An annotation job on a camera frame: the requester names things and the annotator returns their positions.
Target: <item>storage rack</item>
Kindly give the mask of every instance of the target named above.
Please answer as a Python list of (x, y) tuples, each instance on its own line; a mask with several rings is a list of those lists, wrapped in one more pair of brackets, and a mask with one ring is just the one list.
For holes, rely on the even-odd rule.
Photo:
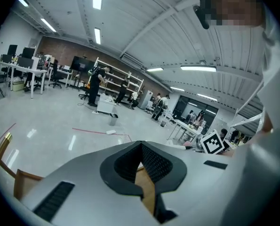
[[(236, 113), (234, 115), (234, 118), (231, 122), (231, 126), (228, 129), (228, 133), (226, 134), (225, 138), (229, 135), (231, 128), (236, 128), (239, 131), (241, 130), (241, 127), (245, 128), (246, 130), (250, 130), (252, 133), (256, 133), (257, 131), (260, 130), (260, 127), (262, 126), (263, 123), (263, 119), (260, 120), (261, 118), (264, 118), (264, 108), (261, 105), (258, 97), (256, 96), (258, 91), (262, 88), (263, 86), (263, 80), (261, 81), (261, 83), (258, 85), (258, 87), (256, 88), (256, 90), (253, 92), (253, 94), (249, 97), (249, 99), (243, 104), (242, 107), (240, 107), (239, 109), (236, 110)], [(238, 123), (234, 123), (236, 116), (240, 114), (242, 116), (246, 115), (251, 115), (250, 118), (243, 120), (241, 122)]]
[[(102, 60), (99, 60), (99, 57), (97, 57), (94, 66), (96, 66), (98, 63), (101, 64), (101, 65), (110, 66), (110, 67), (113, 68), (113, 73), (105, 73), (105, 74), (106, 74), (106, 77), (113, 77), (115, 80), (123, 81), (124, 78), (121, 78), (121, 77), (120, 77), (120, 74), (123, 74), (124, 77), (125, 77), (126, 75), (129, 75), (129, 76), (130, 76), (129, 80), (130, 80), (130, 79), (134, 79), (136, 82), (130, 82), (130, 83), (129, 83), (129, 88), (127, 88), (127, 90), (128, 90), (128, 91), (131, 91), (131, 92), (139, 92), (139, 91), (140, 91), (144, 80), (140, 80), (139, 78), (137, 78), (137, 77), (131, 75), (131, 72), (127, 73), (127, 72), (125, 72), (125, 71), (123, 71), (123, 70), (121, 70), (121, 69), (118, 69), (117, 67), (115, 67), (115, 66), (113, 66), (113, 65), (110, 65), (110, 64), (108, 64), (108, 63), (106, 63), (106, 62), (103, 62)], [(116, 86), (116, 87), (121, 87), (120, 84), (117, 84), (116, 82), (111, 81), (109, 78), (106, 79), (106, 84), (105, 84), (105, 86), (99, 86), (99, 87), (100, 87), (101, 90), (104, 90), (104, 92), (109, 91), (109, 92), (113, 92), (113, 93), (119, 94), (120, 89), (119, 89), (119, 90), (111, 89), (111, 88), (107, 87), (108, 85), (114, 85), (114, 86)]]

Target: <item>black monitor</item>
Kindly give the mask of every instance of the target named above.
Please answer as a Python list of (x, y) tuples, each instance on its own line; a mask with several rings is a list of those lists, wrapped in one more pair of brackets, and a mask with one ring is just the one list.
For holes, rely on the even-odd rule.
[(20, 67), (32, 69), (33, 59), (18, 57), (17, 65)]
[(91, 68), (94, 67), (95, 62), (84, 59), (84, 58), (80, 58), (78, 56), (74, 56), (74, 59), (72, 61), (72, 65), (71, 65), (71, 69), (72, 70), (77, 70), (80, 72), (87, 72), (89, 71)]
[(22, 57), (31, 59), (33, 57), (34, 52), (35, 52), (34, 48), (27, 48), (27, 47), (25, 47), (23, 49)]
[(9, 45), (9, 48), (8, 48), (8, 55), (11, 55), (12, 57), (15, 57), (16, 55), (16, 48), (17, 48), (17, 45), (14, 45), (14, 44), (11, 44)]
[(12, 61), (12, 55), (2, 55), (1, 59), (2, 62), (9, 64)]

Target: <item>vent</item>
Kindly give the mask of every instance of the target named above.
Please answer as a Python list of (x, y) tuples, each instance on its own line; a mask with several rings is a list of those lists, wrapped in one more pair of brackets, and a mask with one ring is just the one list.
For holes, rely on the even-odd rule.
[(50, 222), (74, 187), (72, 183), (61, 182), (34, 210), (34, 213)]
[(129, 54), (124, 54), (121, 57), (121, 60), (125, 63), (127, 63), (129, 66), (135, 68), (135, 69), (140, 69), (140, 70), (144, 70), (144, 65), (142, 64), (141, 61), (137, 60), (136, 58), (132, 57)]

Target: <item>box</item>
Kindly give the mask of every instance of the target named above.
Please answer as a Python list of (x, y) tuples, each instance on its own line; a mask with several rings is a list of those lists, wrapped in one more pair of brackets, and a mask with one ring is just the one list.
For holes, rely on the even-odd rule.
[(205, 134), (200, 143), (207, 154), (217, 154), (224, 149), (224, 144), (215, 129)]
[(16, 83), (13, 83), (13, 91), (19, 91), (19, 90), (22, 90), (24, 88), (24, 82), (23, 81), (20, 81), (20, 82), (16, 82)]

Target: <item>ceiling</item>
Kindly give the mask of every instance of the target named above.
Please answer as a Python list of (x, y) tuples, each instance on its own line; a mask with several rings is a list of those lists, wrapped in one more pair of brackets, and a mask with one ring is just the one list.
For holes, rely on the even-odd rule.
[[(163, 86), (184, 89), (181, 94), (210, 105), (234, 112), (262, 80), (261, 28), (215, 26), (205, 30), (193, 11), (199, 0), (102, 0), (101, 10), (93, 8), (92, 0), (26, 1), (29, 7), (16, 2), (13, 11), (42, 34), (94, 47), (142, 67), (143, 73), (146, 68), (162, 67), (164, 71), (150, 75)], [(95, 43), (95, 27), (101, 30), (101, 45)], [(136, 59), (137, 65), (124, 60), (126, 55)], [(180, 69), (180, 65), (197, 65), (200, 60), (215, 65), (217, 72)]]

